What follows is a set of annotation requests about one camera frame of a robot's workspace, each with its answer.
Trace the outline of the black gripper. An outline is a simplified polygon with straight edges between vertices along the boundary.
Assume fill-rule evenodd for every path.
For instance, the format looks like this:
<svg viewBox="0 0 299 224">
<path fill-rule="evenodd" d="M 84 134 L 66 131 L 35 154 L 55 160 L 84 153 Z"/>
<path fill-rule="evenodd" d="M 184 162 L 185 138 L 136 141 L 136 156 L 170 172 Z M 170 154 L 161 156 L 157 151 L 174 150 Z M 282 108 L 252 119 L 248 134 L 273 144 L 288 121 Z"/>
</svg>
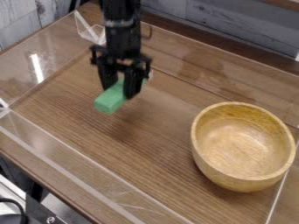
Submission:
<svg viewBox="0 0 299 224">
<path fill-rule="evenodd" d="M 142 53 L 116 56 L 101 45 L 93 45 L 89 50 L 102 89 L 110 88 L 117 82 L 117 73 L 125 72 L 124 96 L 132 99 L 140 93 L 144 77 L 149 76 L 152 59 Z"/>
</svg>

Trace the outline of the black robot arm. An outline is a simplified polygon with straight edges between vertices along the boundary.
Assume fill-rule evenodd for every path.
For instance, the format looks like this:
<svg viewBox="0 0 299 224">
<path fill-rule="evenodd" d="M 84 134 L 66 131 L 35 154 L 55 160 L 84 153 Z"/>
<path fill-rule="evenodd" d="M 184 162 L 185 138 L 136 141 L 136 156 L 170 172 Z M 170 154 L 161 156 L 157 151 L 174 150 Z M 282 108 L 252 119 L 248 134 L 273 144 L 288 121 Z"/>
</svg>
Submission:
<svg viewBox="0 0 299 224">
<path fill-rule="evenodd" d="M 132 99 L 149 78 L 152 59 L 141 53 L 140 0 L 97 0 L 104 16 L 105 45 L 94 44 L 90 63 L 108 90 L 124 74 L 122 94 Z"/>
</svg>

